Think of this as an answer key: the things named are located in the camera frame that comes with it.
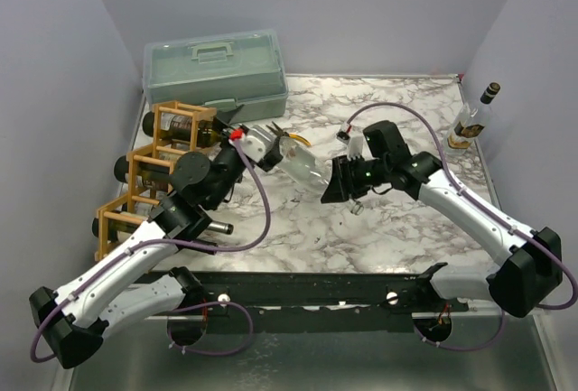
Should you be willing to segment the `clear glass bottle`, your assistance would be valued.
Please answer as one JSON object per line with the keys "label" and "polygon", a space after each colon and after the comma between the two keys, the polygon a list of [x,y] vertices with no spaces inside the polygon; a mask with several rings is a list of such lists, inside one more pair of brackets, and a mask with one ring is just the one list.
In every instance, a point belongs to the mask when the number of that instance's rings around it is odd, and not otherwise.
{"label": "clear glass bottle", "polygon": [[320,202],[331,180],[331,167],[289,137],[279,140],[279,152],[282,160],[276,167]]}

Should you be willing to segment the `brown label wine bottle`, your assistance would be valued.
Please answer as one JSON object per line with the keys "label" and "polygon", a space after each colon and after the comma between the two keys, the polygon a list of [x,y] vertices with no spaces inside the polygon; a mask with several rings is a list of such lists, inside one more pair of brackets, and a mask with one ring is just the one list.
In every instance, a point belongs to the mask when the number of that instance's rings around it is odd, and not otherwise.
{"label": "brown label wine bottle", "polygon": [[213,120],[201,120],[193,128],[192,117],[169,113],[162,113],[159,121],[159,133],[161,139],[177,140],[190,143],[196,138],[196,146],[199,148],[212,147],[220,141],[221,134],[213,128]]}

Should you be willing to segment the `dark green wine bottle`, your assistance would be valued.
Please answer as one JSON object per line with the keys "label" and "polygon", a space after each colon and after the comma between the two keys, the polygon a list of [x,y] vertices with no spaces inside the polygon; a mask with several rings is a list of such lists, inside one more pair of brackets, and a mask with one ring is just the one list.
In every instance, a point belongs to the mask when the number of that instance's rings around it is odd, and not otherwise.
{"label": "dark green wine bottle", "polygon": [[133,167],[135,184],[137,187],[151,191],[170,192],[170,168],[158,163],[133,161],[127,156],[121,156],[115,162],[113,174],[122,183],[128,184],[130,180],[129,169]]}

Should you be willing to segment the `small dark cap bottle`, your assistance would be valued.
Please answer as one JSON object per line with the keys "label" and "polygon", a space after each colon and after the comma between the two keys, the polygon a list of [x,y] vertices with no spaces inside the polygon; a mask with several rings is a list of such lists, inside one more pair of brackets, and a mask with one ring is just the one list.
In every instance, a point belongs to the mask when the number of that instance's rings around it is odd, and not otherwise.
{"label": "small dark cap bottle", "polygon": [[486,127],[492,115],[491,103],[501,90],[497,82],[491,82],[477,99],[463,104],[459,114],[444,137],[445,151],[463,154]]}

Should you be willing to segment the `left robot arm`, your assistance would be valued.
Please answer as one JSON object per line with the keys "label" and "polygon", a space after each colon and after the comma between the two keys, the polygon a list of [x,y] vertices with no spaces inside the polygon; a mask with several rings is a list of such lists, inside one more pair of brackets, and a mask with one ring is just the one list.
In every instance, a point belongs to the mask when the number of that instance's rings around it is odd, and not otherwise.
{"label": "left robot arm", "polygon": [[107,257],[83,275],[52,290],[42,286],[29,298],[37,332],[31,360],[57,359],[75,368],[91,358],[115,331],[162,312],[207,311],[214,302],[200,281],[177,267],[139,289],[130,286],[169,256],[184,250],[217,253],[218,246],[200,242],[215,210],[244,172],[268,172],[282,159],[283,131],[271,126],[226,126],[214,158],[190,151],[169,176],[172,191],[153,207],[148,218]]}

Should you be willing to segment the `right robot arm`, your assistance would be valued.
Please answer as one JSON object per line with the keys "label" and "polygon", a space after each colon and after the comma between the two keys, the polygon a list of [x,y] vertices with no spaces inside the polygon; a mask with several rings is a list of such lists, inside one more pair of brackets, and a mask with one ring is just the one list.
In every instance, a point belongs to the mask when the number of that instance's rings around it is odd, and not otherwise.
{"label": "right robot arm", "polygon": [[507,216],[454,178],[428,152],[412,154],[395,123],[380,121],[363,131],[371,159],[335,157],[321,202],[358,199],[373,187],[388,184],[436,209],[472,237],[492,258],[487,270],[439,265],[415,289],[417,304],[433,312],[452,298],[493,301],[523,318],[563,280],[555,260],[561,238],[550,228],[536,231]]}

